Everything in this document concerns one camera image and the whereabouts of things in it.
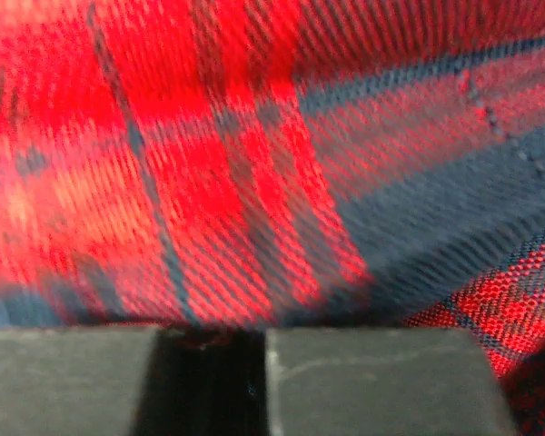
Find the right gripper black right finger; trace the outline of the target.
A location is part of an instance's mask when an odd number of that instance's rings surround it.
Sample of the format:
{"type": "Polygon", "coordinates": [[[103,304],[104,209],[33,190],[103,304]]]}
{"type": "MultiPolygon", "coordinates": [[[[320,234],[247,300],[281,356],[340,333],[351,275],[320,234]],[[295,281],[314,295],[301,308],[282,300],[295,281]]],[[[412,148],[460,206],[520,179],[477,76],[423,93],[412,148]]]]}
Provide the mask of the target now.
{"type": "Polygon", "coordinates": [[[269,330],[264,357],[272,435],[518,432],[463,330],[269,330]]]}

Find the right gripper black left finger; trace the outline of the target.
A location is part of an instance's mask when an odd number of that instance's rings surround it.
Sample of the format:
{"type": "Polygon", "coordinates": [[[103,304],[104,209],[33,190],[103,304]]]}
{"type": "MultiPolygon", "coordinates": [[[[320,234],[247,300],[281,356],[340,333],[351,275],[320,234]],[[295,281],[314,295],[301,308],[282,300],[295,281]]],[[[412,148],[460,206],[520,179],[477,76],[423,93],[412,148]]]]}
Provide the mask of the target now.
{"type": "Polygon", "coordinates": [[[154,328],[0,330],[0,435],[132,435],[154,328]]]}

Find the red plaid shirt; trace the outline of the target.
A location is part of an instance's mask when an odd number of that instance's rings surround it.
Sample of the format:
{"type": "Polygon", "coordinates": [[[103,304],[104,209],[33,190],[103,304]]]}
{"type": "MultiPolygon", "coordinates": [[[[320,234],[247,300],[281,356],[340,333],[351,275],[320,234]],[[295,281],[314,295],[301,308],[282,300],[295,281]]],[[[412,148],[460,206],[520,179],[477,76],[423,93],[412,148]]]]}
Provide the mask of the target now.
{"type": "Polygon", "coordinates": [[[272,435],[286,329],[468,332],[545,435],[545,1],[0,1],[0,330],[87,327],[132,435],[272,435]]]}

